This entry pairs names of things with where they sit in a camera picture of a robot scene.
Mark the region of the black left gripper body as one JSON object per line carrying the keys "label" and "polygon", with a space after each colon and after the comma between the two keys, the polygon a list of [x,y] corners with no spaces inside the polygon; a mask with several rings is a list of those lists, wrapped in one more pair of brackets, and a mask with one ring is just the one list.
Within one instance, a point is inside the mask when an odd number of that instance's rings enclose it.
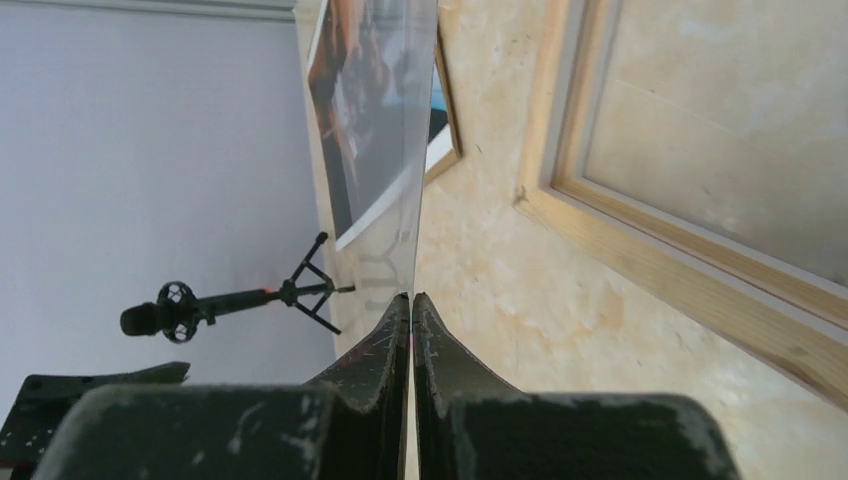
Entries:
{"label": "black left gripper body", "polygon": [[89,391],[112,384],[181,384],[190,364],[175,361],[120,374],[30,375],[1,428],[1,467],[34,469],[72,407]]}

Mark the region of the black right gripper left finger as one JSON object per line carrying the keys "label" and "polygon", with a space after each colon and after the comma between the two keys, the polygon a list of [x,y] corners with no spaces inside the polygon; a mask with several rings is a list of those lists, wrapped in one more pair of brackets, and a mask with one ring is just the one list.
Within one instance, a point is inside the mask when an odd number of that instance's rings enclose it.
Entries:
{"label": "black right gripper left finger", "polygon": [[407,446],[410,299],[308,384],[322,394],[315,479],[402,479]]}

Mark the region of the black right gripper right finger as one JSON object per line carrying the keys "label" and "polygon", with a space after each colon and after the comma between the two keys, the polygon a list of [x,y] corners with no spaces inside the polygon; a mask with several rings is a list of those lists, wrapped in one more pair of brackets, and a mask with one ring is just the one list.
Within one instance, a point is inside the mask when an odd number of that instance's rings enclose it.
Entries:
{"label": "black right gripper right finger", "polygon": [[509,438],[496,415],[520,391],[449,331],[425,293],[413,301],[412,343],[420,477],[493,478]]}

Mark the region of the light wooden picture frame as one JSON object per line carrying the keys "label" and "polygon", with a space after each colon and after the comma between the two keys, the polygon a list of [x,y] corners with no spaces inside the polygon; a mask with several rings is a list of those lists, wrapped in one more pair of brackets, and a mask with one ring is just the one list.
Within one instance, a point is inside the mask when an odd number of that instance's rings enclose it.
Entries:
{"label": "light wooden picture frame", "polygon": [[581,177],[621,5],[551,1],[515,206],[663,302],[840,408],[847,298]]}

